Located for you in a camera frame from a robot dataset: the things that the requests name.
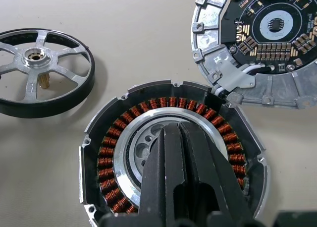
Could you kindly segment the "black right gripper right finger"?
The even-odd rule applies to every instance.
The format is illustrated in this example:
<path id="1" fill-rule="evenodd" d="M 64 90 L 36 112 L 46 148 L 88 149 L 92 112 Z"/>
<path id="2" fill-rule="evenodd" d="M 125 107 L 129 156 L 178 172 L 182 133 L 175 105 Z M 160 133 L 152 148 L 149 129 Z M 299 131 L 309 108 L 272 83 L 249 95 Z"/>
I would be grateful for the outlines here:
<path id="1" fill-rule="evenodd" d="M 194 222 L 207 222 L 212 214 L 227 220 L 253 219 L 233 169 L 207 134 L 196 124 L 179 125 L 188 177 L 188 214 Z"/>

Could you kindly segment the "silver spoked rotor black rim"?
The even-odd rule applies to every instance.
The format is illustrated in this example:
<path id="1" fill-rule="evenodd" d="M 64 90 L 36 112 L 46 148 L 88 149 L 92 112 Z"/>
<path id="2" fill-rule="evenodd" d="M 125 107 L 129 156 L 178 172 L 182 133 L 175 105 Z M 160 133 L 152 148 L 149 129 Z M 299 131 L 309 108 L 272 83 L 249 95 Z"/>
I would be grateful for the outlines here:
<path id="1" fill-rule="evenodd" d="M 66 33 L 44 28 L 21 28 L 0 33 L 0 51 L 13 55 L 0 66 L 3 75 L 19 71 L 27 75 L 25 95 L 20 101 L 0 98 L 0 114 L 18 118 L 44 118 L 66 112 L 84 101 L 95 83 L 95 59 L 88 46 Z M 89 62 L 86 76 L 59 64 L 59 59 L 81 55 Z M 72 91 L 48 100 L 38 100 L 38 84 L 49 84 L 49 73 L 76 83 Z"/>

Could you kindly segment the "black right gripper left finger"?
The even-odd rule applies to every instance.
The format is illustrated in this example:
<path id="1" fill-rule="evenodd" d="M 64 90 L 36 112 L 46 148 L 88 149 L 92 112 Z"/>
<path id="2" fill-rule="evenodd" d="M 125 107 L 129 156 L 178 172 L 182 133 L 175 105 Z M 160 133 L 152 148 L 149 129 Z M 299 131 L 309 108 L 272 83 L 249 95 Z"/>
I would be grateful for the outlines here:
<path id="1" fill-rule="evenodd" d="M 138 213 L 150 216 L 150 227 L 178 227 L 188 216 L 188 178 L 179 123 L 159 133 L 146 160 Z"/>

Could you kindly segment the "motor housing with copper coils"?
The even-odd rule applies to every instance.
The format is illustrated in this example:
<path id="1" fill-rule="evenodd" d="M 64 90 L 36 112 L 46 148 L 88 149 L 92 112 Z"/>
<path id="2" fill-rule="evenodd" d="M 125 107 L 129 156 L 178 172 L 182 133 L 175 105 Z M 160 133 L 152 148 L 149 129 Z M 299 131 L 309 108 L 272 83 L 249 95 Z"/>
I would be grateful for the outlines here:
<path id="1" fill-rule="evenodd" d="M 169 80 L 134 86 L 91 120 L 79 148 L 80 202 L 92 227 L 150 227 L 139 214 L 143 169 L 160 131 L 170 123 L 200 127 L 231 165 L 253 214 L 244 222 L 212 214 L 178 227 L 259 227 L 270 169 L 265 149 L 243 111 L 215 96 L 209 86 Z"/>

